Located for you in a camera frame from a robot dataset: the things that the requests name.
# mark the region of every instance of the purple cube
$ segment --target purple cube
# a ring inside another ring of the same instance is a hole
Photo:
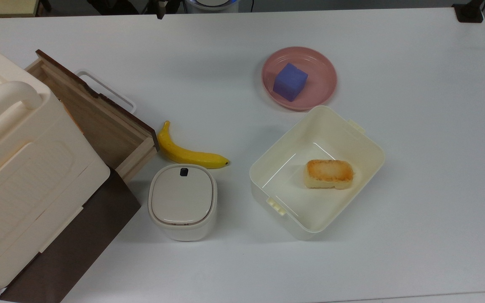
[[[273,91],[293,102],[304,88],[308,74],[288,63],[274,80]]]

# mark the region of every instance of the table surface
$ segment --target table surface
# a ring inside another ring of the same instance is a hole
[[[108,299],[108,301],[126,302],[117,297],[117,300]],[[348,301],[349,303],[485,303],[485,292],[483,293],[459,293],[453,295],[428,295],[422,297],[405,297],[373,300],[356,300]]]
[[[352,203],[309,242],[250,193],[248,171],[305,113],[260,82],[287,46],[330,59],[326,105],[386,154]],[[218,221],[178,243],[144,205],[65,298],[71,302],[322,302],[485,292],[485,21],[452,8],[0,19],[0,52],[20,67],[40,48],[89,69],[175,142],[231,160],[212,170]],[[142,204],[156,157],[129,187]]]

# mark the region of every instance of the toasted bread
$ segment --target toasted bread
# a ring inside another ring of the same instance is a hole
[[[304,169],[304,184],[308,188],[345,189],[353,181],[353,169],[345,161],[310,160]]]

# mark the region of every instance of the wooden drawer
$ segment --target wooden drawer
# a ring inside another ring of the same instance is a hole
[[[41,50],[25,70],[52,90],[106,165],[128,183],[158,152],[154,129]]]

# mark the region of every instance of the yellow banana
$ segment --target yellow banana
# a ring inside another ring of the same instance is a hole
[[[205,168],[220,168],[229,163],[229,160],[221,155],[202,153],[200,151],[192,151],[184,149],[173,143],[169,133],[170,121],[164,122],[164,127],[158,133],[158,144],[160,150],[172,161],[177,163],[187,163],[201,165]]]

